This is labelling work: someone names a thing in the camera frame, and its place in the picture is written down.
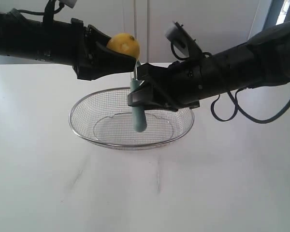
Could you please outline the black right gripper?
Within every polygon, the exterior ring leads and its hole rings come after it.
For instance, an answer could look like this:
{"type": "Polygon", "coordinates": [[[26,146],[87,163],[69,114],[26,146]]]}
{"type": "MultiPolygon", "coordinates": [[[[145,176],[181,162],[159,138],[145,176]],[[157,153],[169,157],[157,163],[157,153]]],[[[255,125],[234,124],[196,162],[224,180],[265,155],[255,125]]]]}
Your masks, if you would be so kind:
{"type": "Polygon", "coordinates": [[[128,94],[128,106],[171,112],[197,108],[200,100],[224,93],[224,56],[207,54],[200,61],[176,61],[166,68],[145,63],[137,67],[137,78],[159,83],[159,90],[143,82],[128,94]]]}

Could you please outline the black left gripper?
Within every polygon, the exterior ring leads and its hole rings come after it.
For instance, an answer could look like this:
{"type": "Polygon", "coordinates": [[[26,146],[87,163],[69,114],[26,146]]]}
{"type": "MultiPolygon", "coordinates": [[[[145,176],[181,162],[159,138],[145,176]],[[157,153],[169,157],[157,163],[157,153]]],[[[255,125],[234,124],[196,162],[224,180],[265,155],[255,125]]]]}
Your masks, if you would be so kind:
{"type": "Polygon", "coordinates": [[[75,32],[75,58],[73,70],[80,80],[96,80],[101,77],[129,73],[134,70],[135,58],[106,48],[111,37],[93,25],[84,26],[82,20],[71,19],[75,32]]]}

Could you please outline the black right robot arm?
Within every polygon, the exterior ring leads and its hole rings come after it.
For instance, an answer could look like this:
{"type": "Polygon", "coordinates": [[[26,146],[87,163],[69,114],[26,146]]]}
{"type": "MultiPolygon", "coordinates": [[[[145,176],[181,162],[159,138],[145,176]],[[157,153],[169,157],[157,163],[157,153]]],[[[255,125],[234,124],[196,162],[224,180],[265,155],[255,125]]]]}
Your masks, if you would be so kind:
{"type": "Polygon", "coordinates": [[[166,68],[148,63],[139,66],[142,84],[128,95],[129,106],[176,112],[198,108],[200,100],[227,91],[290,82],[290,21],[210,57],[179,23],[167,31],[166,38],[185,59],[166,68]]]}

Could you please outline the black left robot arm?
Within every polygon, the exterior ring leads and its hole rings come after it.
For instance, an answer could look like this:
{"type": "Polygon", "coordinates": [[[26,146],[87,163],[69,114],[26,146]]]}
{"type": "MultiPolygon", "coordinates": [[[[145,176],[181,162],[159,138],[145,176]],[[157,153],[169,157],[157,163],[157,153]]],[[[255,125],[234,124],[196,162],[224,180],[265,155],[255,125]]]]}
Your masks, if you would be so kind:
{"type": "Polygon", "coordinates": [[[80,80],[134,70],[134,57],[106,47],[110,37],[92,25],[26,19],[16,9],[0,13],[0,55],[72,66],[80,80]]]}

